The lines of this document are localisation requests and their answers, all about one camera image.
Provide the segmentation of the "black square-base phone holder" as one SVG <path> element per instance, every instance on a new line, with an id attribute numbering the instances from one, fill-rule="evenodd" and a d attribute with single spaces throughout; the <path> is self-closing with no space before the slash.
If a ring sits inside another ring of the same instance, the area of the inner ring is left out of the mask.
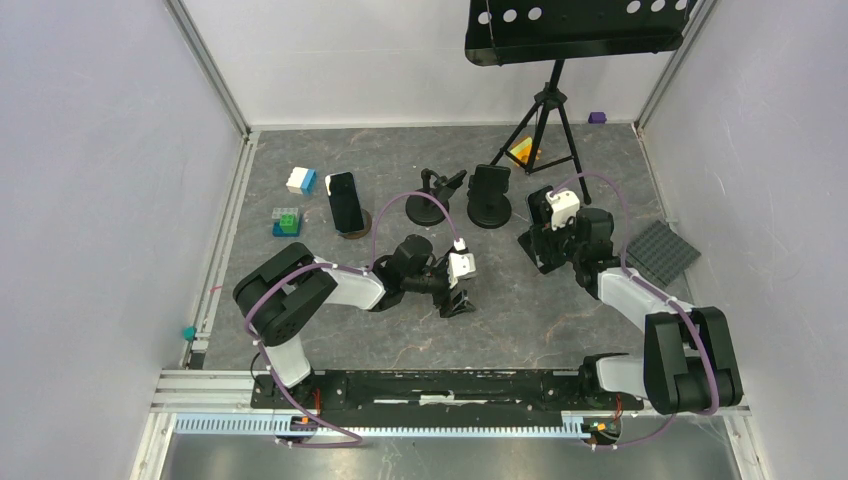
<path id="1" fill-rule="evenodd" d="M 542 275 L 566 263 L 564 237 L 550 227 L 532 225 L 518 237 L 518 243 Z"/>

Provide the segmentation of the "black round-base phone stand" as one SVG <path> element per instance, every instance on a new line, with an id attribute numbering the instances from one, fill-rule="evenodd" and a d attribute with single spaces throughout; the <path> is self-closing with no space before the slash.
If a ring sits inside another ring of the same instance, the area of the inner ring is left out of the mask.
<path id="1" fill-rule="evenodd" d="M 443 210 L 450 211 L 449 200 L 463 185 L 467 176 L 466 170 L 460 170 L 451 177 L 439 175 L 431 169 L 421 171 L 422 187 L 418 195 L 407 198 L 405 213 L 416 225 L 423 227 L 435 226 L 445 220 Z"/>

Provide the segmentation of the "blue-edged black smartphone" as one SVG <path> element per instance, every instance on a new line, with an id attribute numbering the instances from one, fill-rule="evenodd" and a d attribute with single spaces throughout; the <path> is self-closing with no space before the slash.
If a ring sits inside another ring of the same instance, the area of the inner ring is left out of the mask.
<path id="1" fill-rule="evenodd" d="M 335 230 L 339 234 L 362 230 L 362 207 L 353 174 L 341 172 L 327 175 L 325 187 Z"/>

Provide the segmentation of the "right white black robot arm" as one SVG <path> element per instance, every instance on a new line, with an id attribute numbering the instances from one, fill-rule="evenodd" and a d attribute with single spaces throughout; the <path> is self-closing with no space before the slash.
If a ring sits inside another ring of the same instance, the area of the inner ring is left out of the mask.
<path id="1" fill-rule="evenodd" d="M 643 334 L 643 353 L 588 356 L 577 382 L 580 400 L 602 408 L 617 393 L 647 400 L 661 414 L 709 415 L 741 403 L 744 390 L 725 314 L 673 298 L 613 252 L 614 219 L 580 208 L 527 233 L 544 273 L 571 265 L 577 284 L 622 314 Z"/>

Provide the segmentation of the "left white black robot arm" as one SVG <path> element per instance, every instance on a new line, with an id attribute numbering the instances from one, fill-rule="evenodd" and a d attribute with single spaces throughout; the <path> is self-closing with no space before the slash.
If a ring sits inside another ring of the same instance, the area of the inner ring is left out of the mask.
<path id="1" fill-rule="evenodd" d="M 429 240 L 410 235 L 393 253 L 366 268 L 330 262 L 295 242 L 240 280 L 233 299 L 278 378 L 276 394 L 297 408 L 314 394 L 312 366 L 300 332 L 323 306 L 379 313 L 413 293 L 431 296 L 439 316 L 450 318 L 475 311 L 459 284 L 476 272 L 475 257 L 462 239 L 435 257 Z"/>

